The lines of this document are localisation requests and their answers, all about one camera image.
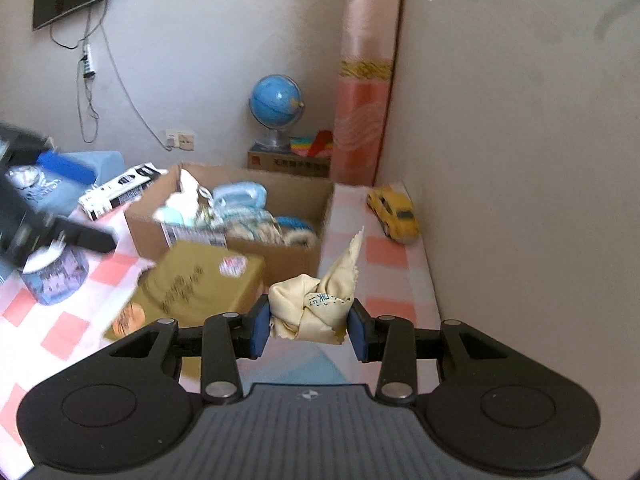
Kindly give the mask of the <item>cream yellow cloth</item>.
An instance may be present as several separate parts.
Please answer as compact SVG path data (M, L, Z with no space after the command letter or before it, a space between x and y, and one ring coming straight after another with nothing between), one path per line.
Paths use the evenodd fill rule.
M355 302L363 231L361 228L350 240L322 278L299 274L270 286L271 336L319 344L343 343L347 315Z

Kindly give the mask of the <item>white cloth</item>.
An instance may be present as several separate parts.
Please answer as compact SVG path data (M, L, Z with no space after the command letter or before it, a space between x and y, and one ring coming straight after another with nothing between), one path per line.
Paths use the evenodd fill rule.
M189 171L181 169L178 191L153 212L152 219L173 226L208 229L215 219L213 196Z

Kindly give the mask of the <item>patterned drawstring pouch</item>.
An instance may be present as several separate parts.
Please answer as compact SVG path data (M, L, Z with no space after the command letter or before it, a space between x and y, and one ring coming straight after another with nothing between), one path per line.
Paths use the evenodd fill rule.
M274 221L283 229L308 229L314 228L304 220L288 216L275 216L265 206L264 209L257 208L233 208L233 209L214 209L215 219L212 225L206 229L216 234L224 235L226 227L235 221Z

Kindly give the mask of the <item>crumpled silver plastic bag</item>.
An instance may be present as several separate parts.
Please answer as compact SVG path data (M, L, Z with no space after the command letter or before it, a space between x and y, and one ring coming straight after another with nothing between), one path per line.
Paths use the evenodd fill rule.
M39 203L56 190L60 179L48 179L37 166L12 167L6 172L9 181L21 196L31 203Z

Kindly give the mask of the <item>round tissue canister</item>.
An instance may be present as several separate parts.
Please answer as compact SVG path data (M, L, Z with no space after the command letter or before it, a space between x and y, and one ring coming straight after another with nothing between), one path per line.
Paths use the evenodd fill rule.
M21 278L38 304L58 304L72 296L85 280L89 263L85 253L74 246L52 242L26 261Z

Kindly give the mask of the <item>black white toothpaste box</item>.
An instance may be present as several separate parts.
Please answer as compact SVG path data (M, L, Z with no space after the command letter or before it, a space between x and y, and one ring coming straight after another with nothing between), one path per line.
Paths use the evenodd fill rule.
M152 162L133 166L118 177L90 188L79 197L78 206L90 220L99 220L112 210L137 200L164 174L166 170L156 168Z

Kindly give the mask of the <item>red white checkered tablecloth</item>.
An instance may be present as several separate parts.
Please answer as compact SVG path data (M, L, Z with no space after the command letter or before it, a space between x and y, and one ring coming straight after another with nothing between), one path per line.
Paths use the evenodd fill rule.
M423 247L388 240L364 203L366 195L365 188L335 189L320 269L328 270L364 228L357 298L370 315L395 315L418 327L438 327ZM107 326L132 295L139 274L151 264L134 248L122 208L99 224L117 235L117 250L111 257L89 256L88 280L70 298L45 306L38 304L18 275L1 283L1 472L6 478L21 478L32 466L15 422L25 393L105 346ZM350 384L375 385L378 365L359 363L349 344L322 346Z

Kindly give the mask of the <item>gold tissue paper pack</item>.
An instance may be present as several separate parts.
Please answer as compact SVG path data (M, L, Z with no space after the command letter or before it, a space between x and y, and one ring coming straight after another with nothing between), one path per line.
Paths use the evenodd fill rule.
M264 291L265 276L261 256L180 240L141 273L104 337L124 338L160 318L194 327L216 314L245 313Z

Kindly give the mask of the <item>yellow toy car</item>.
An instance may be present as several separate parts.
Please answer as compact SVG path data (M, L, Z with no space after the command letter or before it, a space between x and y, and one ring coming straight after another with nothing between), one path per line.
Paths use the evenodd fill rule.
M413 203L403 192L390 186L371 188L366 204L378 218L384 235L397 244L412 244L420 236Z

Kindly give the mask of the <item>brown cardboard box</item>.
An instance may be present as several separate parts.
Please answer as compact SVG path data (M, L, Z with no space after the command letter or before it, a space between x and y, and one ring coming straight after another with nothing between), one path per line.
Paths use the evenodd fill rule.
M264 258L265 281L316 275L334 184L228 166L173 166L125 211L134 246L160 261L179 240Z

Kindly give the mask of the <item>small brown storage box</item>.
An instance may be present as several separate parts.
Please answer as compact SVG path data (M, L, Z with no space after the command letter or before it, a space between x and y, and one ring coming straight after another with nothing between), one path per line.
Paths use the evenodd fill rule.
M327 178L330 175L330 167L329 158L300 156L292 151L267 150L258 143L247 151L247 168L251 170Z

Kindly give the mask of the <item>colourful folded papers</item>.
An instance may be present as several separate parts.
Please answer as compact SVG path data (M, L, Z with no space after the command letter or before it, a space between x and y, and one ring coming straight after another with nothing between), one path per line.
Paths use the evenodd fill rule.
M313 136L292 136L291 152L306 158L330 158L333 151L333 132L319 130Z

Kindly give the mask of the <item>blue desk globe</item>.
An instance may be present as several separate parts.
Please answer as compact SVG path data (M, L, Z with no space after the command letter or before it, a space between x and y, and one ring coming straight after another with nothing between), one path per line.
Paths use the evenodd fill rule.
M262 77L248 98L250 114L266 129L258 143L271 151L287 150L293 127L305 111L303 92L289 76L273 74Z

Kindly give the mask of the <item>pink patterned curtain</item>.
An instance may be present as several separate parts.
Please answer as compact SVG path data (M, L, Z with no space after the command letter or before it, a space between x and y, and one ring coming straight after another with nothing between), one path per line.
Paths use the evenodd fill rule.
M378 169L394 74L401 0L346 0L331 178L370 185Z

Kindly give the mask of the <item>white wall socket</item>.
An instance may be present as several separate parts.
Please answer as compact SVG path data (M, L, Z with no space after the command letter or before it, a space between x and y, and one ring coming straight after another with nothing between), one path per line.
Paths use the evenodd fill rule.
M196 134L192 131L166 129L165 142L170 150L192 152L195 150Z

